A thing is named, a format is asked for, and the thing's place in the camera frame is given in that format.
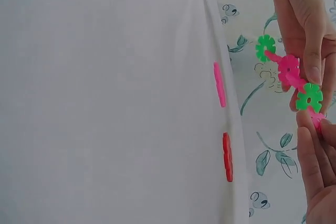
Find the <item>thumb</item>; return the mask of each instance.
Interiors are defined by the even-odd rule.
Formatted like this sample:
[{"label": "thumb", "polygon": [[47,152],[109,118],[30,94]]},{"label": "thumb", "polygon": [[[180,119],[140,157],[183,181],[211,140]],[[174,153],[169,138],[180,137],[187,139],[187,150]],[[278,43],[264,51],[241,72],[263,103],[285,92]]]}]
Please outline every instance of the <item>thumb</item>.
[{"label": "thumb", "polygon": [[303,66],[309,82],[322,85],[321,47],[324,37],[323,20],[319,15],[310,16],[305,23],[306,47]]},{"label": "thumb", "polygon": [[331,146],[336,147],[336,124],[331,124],[328,120],[321,121],[321,132],[323,139]]}]

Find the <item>pink connector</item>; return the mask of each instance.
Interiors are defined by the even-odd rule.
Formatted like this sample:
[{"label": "pink connector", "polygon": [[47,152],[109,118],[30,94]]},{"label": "pink connector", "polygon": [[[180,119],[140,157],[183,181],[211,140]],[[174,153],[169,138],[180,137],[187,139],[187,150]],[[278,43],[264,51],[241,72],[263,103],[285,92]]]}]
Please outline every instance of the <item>pink connector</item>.
[{"label": "pink connector", "polygon": [[277,54],[273,54],[270,51],[265,51],[265,55],[273,62],[276,62],[277,64],[279,64],[282,60],[281,56],[278,56]]},{"label": "pink connector", "polygon": [[301,79],[298,76],[293,76],[290,73],[286,74],[286,79],[288,80],[289,84],[294,88],[298,89],[301,93],[306,93],[303,86],[307,83],[304,79]]},{"label": "pink connector", "polygon": [[309,112],[309,115],[311,117],[311,120],[313,121],[313,124],[315,126],[315,129],[318,131],[318,132],[321,132],[321,125],[320,125],[320,122],[322,119],[325,119],[325,115],[323,115],[322,113],[315,113],[315,111],[313,110],[313,108],[311,106],[308,107],[308,112]]}]

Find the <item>floral fabric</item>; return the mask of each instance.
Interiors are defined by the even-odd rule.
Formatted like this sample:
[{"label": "floral fabric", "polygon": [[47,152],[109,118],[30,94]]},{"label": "floral fabric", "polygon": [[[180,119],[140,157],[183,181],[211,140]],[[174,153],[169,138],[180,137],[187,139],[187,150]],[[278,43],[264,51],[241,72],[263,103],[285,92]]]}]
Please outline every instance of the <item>floral fabric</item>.
[{"label": "floral fabric", "polygon": [[[217,0],[243,122],[252,224],[305,223],[306,195],[299,162],[295,114],[289,109],[293,88],[283,93],[278,65],[260,62],[261,35],[275,39],[284,56],[273,0]],[[325,0],[336,25],[336,0]],[[336,122],[336,97],[328,118]]]}]

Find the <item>red plastic piece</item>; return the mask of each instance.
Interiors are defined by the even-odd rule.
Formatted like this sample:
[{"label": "red plastic piece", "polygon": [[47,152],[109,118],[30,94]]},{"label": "red plastic piece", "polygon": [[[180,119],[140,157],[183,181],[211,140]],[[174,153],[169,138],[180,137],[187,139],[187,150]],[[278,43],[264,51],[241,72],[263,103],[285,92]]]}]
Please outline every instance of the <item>red plastic piece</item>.
[{"label": "red plastic piece", "polygon": [[227,132],[223,134],[223,151],[224,151],[224,166],[226,170],[226,179],[228,182],[233,181],[233,164],[230,136]]}]

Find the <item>pink plastic piece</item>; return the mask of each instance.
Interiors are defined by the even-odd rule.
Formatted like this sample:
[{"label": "pink plastic piece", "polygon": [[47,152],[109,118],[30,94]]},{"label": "pink plastic piece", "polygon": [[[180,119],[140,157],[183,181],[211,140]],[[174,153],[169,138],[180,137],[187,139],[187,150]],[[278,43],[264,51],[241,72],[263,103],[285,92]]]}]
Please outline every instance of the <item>pink plastic piece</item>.
[{"label": "pink plastic piece", "polygon": [[226,96],[225,96],[225,90],[224,90],[224,85],[223,85],[221,68],[218,62],[214,62],[214,74],[215,74],[219,102],[220,102],[221,107],[224,108],[226,106]]},{"label": "pink plastic piece", "polygon": [[294,55],[286,55],[279,62],[279,80],[285,84],[290,85],[289,81],[286,78],[286,74],[291,74],[295,78],[299,78],[300,69],[299,69],[299,59]]},{"label": "pink plastic piece", "polygon": [[299,78],[300,76],[300,69],[299,69],[299,59],[296,58],[294,55],[286,55],[284,57],[278,56],[277,54],[273,54],[270,51],[265,51],[265,55],[273,62],[276,62],[279,71],[279,80],[284,85],[291,85],[290,81],[286,78],[286,75],[289,73],[295,79]]},{"label": "pink plastic piece", "polygon": [[286,79],[289,82],[289,85],[293,86],[294,88],[298,89],[301,93],[306,93],[305,89],[303,88],[303,86],[305,86],[305,84],[307,83],[304,79],[301,79],[298,76],[293,76],[290,73],[286,74]]},{"label": "pink plastic piece", "polygon": [[325,115],[323,115],[322,113],[315,113],[314,109],[311,106],[308,107],[308,112],[309,112],[309,115],[311,117],[311,120],[313,121],[315,129],[318,132],[321,132],[320,122],[321,122],[322,119],[326,118]]},{"label": "pink plastic piece", "polygon": [[273,54],[272,52],[266,50],[265,55],[273,62],[280,63],[282,60],[281,56],[278,56],[276,54]]}]

